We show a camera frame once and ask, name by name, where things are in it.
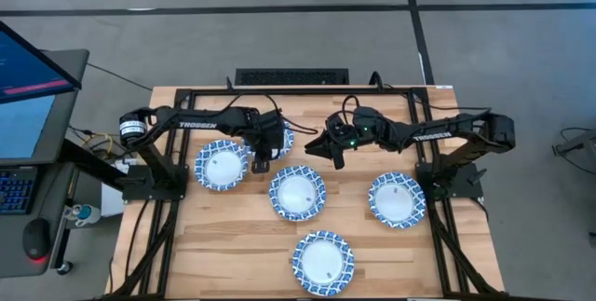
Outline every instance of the wooden table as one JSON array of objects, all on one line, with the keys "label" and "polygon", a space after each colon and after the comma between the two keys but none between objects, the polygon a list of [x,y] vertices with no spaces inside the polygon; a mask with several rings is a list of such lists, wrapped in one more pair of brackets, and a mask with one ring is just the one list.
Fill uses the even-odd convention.
[{"label": "wooden table", "polygon": [[[431,104],[456,106],[451,88],[427,88]],[[175,91],[174,87],[155,88],[151,107],[173,105]],[[341,108],[344,97],[273,96],[290,120],[318,130],[323,129],[330,113]],[[221,109],[231,99],[231,96],[200,96],[196,99],[196,108]],[[362,105],[371,106],[392,120],[410,122],[406,100],[399,95],[359,96],[359,99]],[[235,105],[257,107],[261,112],[272,108],[271,102],[263,96],[245,96]],[[434,118],[454,115],[454,111],[433,110]],[[164,134],[156,142],[161,151],[166,137]],[[229,138],[217,131],[192,131],[186,160],[191,169],[200,148],[215,139]],[[228,192],[209,190],[191,175],[176,225],[167,298],[311,297],[292,274],[291,254],[301,237],[320,229],[342,235],[354,251],[354,278],[338,296],[441,295],[427,217],[417,226],[392,229],[374,218],[367,200],[368,189],[378,175],[387,171],[414,174],[415,148],[412,146],[399,155],[383,151],[376,145],[365,146],[358,151],[345,152],[345,167],[336,171],[330,160],[305,154],[303,146],[312,139],[313,136],[296,133],[293,149],[282,160],[273,162],[269,173],[249,172],[242,184]],[[440,141],[440,151],[449,153],[462,142],[458,139]],[[280,218],[267,195],[275,173],[295,165],[315,169],[328,190],[323,211],[313,220],[300,223]],[[452,199],[452,204],[464,253],[490,284],[502,290],[503,282],[484,213],[469,199]],[[142,202],[134,202],[124,211],[114,254],[115,288],[124,278],[131,232],[141,206]],[[145,251],[152,210],[153,202],[150,202],[140,223],[130,270]],[[454,260],[446,248],[445,254],[452,288],[456,291]],[[149,292],[156,290],[160,259],[159,253],[153,265]]]}]

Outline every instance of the plate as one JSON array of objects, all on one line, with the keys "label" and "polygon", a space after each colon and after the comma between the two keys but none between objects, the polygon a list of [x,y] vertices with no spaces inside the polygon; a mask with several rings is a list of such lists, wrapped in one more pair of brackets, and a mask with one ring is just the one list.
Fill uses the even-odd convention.
[{"label": "plate", "polygon": [[[277,156],[276,160],[287,155],[290,152],[291,147],[294,145],[294,131],[290,130],[290,123],[284,120],[283,124],[286,127],[283,131],[283,148],[279,151],[279,156],[276,148],[271,150],[271,157]],[[252,148],[247,145],[244,139],[242,139],[242,144],[244,145],[246,152],[254,157],[254,151],[252,151]]]},{"label": "plate", "polygon": [[396,171],[385,173],[372,182],[369,205],[376,218],[395,228],[414,226],[427,209],[420,185],[410,176]]},{"label": "plate", "polygon": [[290,221],[306,221],[323,209],[327,193],[318,173],[307,166],[278,171],[269,185],[273,209]]},{"label": "plate", "polygon": [[294,276],[310,293],[318,296],[339,294],[354,276],[354,254],[340,236],[316,231],[304,237],[291,259]]},{"label": "plate", "polygon": [[246,151],[229,140],[203,146],[195,161],[196,179],[209,189],[224,191],[244,179],[249,168]]}]

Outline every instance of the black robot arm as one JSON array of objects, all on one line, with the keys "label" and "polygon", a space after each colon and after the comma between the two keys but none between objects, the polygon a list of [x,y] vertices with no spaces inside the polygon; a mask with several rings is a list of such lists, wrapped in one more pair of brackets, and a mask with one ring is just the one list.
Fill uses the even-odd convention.
[{"label": "black robot arm", "polygon": [[231,137],[244,138],[255,151],[251,166],[255,173],[269,171],[271,150],[281,149],[284,144],[283,120],[278,110],[260,114],[250,107],[230,106],[210,111],[161,106],[156,109],[140,108],[120,117],[120,141],[129,151],[139,152],[147,163],[157,161],[156,150],[150,146],[163,133],[176,129],[218,130]]},{"label": "black robot arm", "polygon": [[371,107],[358,106],[352,124],[340,117],[338,111],[327,118],[326,130],[305,146],[309,155],[333,160],[335,169],[344,167],[343,152],[366,144],[393,152],[401,152],[416,142],[445,138],[464,138],[467,143],[449,155],[433,160],[433,177],[448,181],[457,170],[488,152],[503,153],[515,147],[513,120],[488,111],[478,115],[461,114],[419,124],[394,122]]}]

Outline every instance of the computer screen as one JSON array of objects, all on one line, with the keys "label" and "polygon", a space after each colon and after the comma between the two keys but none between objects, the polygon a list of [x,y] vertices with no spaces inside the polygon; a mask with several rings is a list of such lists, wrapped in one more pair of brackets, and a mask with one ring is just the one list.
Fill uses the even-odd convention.
[{"label": "computer screen", "polygon": [[0,103],[79,88],[80,82],[0,22]]}]

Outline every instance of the keyboard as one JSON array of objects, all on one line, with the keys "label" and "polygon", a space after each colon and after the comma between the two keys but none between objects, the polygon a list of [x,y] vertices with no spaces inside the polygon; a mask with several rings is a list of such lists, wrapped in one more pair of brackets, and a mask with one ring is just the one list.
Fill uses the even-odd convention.
[{"label": "keyboard", "polygon": [[0,214],[27,214],[33,207],[37,168],[0,169]]}]

